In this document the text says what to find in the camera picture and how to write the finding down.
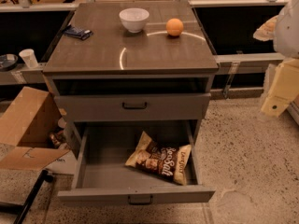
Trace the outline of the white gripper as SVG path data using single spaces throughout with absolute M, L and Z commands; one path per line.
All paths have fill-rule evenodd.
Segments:
M 274 16 L 261 25 L 253 34 L 260 41 L 274 39 L 278 16 Z M 269 96 L 263 101 L 261 111 L 269 117 L 279 117 L 299 95 L 299 60 L 284 61 L 275 69 L 276 73 L 269 90 Z

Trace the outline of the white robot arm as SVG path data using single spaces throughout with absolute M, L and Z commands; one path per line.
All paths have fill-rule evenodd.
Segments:
M 253 34 L 255 39 L 273 41 L 274 50 L 285 57 L 275 68 L 261 111 L 278 117 L 299 95 L 299 0 L 291 0 L 279 14 Z

